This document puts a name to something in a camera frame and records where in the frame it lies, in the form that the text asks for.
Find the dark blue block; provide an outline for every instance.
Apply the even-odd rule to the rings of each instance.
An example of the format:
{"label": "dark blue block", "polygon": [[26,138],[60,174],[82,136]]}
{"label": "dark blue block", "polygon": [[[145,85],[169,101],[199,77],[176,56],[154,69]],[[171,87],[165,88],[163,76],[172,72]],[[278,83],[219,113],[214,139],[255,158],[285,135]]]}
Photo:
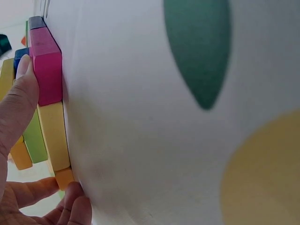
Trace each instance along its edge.
{"label": "dark blue block", "polygon": [[15,60],[14,60],[15,75],[17,74],[19,62],[20,62],[22,56],[25,54],[29,55],[29,48],[19,49],[15,52]]}
{"label": "dark blue block", "polygon": [[46,24],[41,16],[34,16],[29,18],[28,24],[30,30],[46,27]]}

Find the stack of blocks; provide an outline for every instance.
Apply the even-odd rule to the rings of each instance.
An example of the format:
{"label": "stack of blocks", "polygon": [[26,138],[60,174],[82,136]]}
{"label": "stack of blocks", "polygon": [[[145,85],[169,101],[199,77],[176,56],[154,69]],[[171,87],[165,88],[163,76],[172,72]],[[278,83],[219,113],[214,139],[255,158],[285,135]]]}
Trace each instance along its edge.
{"label": "stack of blocks", "polygon": [[62,103],[62,55],[43,18],[28,22],[29,48],[15,52],[15,58],[3,62],[0,76],[0,100],[13,85],[23,55],[29,54],[39,84],[37,110],[23,136],[11,149],[19,170],[49,159],[61,190],[74,180],[65,133]]}

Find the pink block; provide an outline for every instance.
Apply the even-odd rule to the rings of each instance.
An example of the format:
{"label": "pink block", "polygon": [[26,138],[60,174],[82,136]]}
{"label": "pink block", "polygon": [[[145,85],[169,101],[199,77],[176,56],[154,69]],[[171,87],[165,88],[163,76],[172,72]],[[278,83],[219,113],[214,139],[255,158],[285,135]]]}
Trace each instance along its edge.
{"label": "pink block", "polygon": [[62,56],[48,28],[30,31],[30,55],[39,84],[40,106],[62,100]]}

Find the orange object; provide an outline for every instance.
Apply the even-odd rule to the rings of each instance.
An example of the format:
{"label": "orange object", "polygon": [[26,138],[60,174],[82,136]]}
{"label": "orange object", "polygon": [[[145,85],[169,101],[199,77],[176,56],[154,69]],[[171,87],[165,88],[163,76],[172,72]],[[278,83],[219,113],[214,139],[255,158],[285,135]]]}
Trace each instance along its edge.
{"label": "orange object", "polygon": [[67,169],[54,171],[56,181],[58,183],[58,186],[60,187],[60,190],[64,191],[66,190],[69,183],[74,181],[74,176],[72,169],[69,167]]}
{"label": "orange object", "polygon": [[25,36],[22,38],[21,43],[22,43],[22,45],[24,45],[26,47],[26,37]]}
{"label": "orange object", "polygon": [[15,144],[10,150],[10,154],[18,170],[32,167],[32,161],[24,142]]}

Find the fingernail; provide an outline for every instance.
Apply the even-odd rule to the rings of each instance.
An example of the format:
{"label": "fingernail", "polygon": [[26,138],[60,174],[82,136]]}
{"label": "fingernail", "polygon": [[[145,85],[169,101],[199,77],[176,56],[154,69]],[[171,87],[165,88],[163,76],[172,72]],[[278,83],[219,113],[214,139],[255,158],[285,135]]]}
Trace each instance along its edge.
{"label": "fingernail", "polygon": [[30,56],[23,55],[18,65],[18,70],[15,76],[16,79],[19,79],[21,76],[26,74],[29,63],[30,63]]}

